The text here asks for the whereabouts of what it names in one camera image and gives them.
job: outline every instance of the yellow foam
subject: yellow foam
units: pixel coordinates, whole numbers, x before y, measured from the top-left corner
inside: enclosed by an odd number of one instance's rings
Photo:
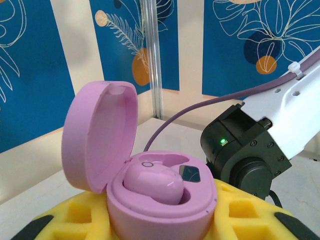
[[[218,201],[204,240],[297,240],[274,216],[288,211],[220,180]],[[54,218],[35,240],[119,240],[110,226],[106,194],[83,192],[44,214]]]

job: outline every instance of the black rubber pad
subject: black rubber pad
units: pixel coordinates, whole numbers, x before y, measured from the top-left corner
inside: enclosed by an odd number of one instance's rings
[[[274,216],[299,240],[320,240],[313,231],[304,225],[299,219],[282,212],[276,212]]]
[[[39,233],[50,223],[54,218],[52,215],[43,216],[33,220],[26,225],[17,235],[11,240],[35,240]]]

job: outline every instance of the earbud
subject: earbud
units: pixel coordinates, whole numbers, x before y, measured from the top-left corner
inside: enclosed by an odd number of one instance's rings
[[[184,193],[184,181],[179,173],[161,163],[150,161],[129,166],[123,186],[167,205],[178,205]]]

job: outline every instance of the pink plastic case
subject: pink plastic case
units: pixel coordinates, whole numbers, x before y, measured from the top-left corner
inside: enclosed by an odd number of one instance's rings
[[[131,157],[138,101],[128,82],[96,81],[74,98],[62,136],[62,165],[75,188],[106,192],[110,221],[121,240],[200,240],[206,235],[217,204],[217,190],[208,167],[178,152],[148,151]],[[178,205],[159,203],[127,190],[127,168],[137,161],[161,163],[186,177]],[[197,169],[188,178],[188,171]]]

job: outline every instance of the blue wallpaper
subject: blue wallpaper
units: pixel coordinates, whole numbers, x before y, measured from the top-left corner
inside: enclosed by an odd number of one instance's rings
[[[319,0],[206,0],[202,93],[222,96],[280,77],[320,44]]]
[[[0,153],[63,126],[74,98],[49,0],[0,0]]]
[[[179,90],[177,0],[157,0],[162,87]],[[90,0],[104,79],[150,89],[143,11],[139,0]]]

